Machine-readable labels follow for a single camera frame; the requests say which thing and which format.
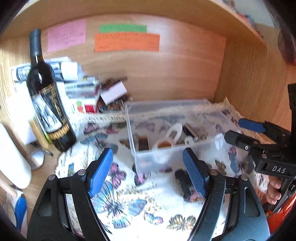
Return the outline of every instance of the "wooden stick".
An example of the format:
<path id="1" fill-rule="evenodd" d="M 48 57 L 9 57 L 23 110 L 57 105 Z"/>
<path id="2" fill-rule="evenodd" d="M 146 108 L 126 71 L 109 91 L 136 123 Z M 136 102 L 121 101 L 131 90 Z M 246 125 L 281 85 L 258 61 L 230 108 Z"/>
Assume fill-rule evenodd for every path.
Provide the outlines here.
<path id="1" fill-rule="evenodd" d="M 2 178 L 0 178 L 0 187 L 2 187 L 13 198 L 17 198 L 17 192 L 11 186 L 9 186 Z"/>

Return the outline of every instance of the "gold label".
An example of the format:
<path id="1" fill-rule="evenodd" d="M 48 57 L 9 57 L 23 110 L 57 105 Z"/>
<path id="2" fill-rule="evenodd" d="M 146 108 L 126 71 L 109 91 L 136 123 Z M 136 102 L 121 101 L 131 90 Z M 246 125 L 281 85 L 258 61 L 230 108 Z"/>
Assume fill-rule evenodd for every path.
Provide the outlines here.
<path id="1" fill-rule="evenodd" d="M 48 133 L 48 136 L 51 140 L 57 140 L 63 137 L 65 134 L 67 134 L 69 130 L 70 130 L 69 124 L 66 123 L 62 128 L 58 129 L 57 131 L 53 133 Z"/>

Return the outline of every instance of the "round metal object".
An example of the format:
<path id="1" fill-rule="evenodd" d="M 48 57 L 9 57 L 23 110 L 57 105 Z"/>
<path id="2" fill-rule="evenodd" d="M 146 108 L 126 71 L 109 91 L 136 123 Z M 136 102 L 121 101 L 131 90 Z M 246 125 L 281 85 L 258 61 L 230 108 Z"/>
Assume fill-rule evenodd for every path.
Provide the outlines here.
<path id="1" fill-rule="evenodd" d="M 78 173 L 79 176 L 83 176 L 85 174 L 85 170 L 81 169 L 77 173 Z"/>
<path id="2" fill-rule="evenodd" d="M 211 169 L 210 170 L 210 174 L 213 175 L 213 176 L 217 176 L 218 175 L 218 171 L 215 170 L 215 169 Z"/>
<path id="3" fill-rule="evenodd" d="M 247 181 L 248 177 L 246 175 L 241 175 L 241 179 L 244 180 L 244 181 Z"/>
<path id="4" fill-rule="evenodd" d="M 53 174 L 48 177 L 48 180 L 50 180 L 50 181 L 52 181 L 54 179 L 55 179 L 55 175 L 53 175 Z"/>

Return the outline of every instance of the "finger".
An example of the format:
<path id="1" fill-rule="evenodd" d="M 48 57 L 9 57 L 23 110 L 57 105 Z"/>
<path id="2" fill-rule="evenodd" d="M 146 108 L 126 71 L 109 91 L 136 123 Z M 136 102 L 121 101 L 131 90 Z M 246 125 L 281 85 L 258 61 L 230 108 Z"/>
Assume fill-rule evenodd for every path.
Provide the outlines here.
<path id="1" fill-rule="evenodd" d="M 281 194 L 271 184 L 267 186 L 267 193 L 272 199 L 279 200 L 281 198 Z"/>
<path id="2" fill-rule="evenodd" d="M 276 189 L 281 187 L 281 180 L 277 177 L 269 176 L 269 183 Z"/>
<path id="3" fill-rule="evenodd" d="M 271 198 L 270 195 L 268 193 L 266 193 L 266 200 L 268 203 L 275 205 L 276 204 L 276 200 Z"/>

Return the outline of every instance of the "pink sticky note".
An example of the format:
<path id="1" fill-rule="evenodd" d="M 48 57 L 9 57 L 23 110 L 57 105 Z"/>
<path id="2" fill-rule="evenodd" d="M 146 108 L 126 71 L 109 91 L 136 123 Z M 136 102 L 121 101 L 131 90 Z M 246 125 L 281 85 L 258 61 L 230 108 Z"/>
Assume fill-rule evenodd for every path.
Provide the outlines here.
<path id="1" fill-rule="evenodd" d="M 86 19 L 76 20 L 48 29 L 47 52 L 85 43 Z"/>

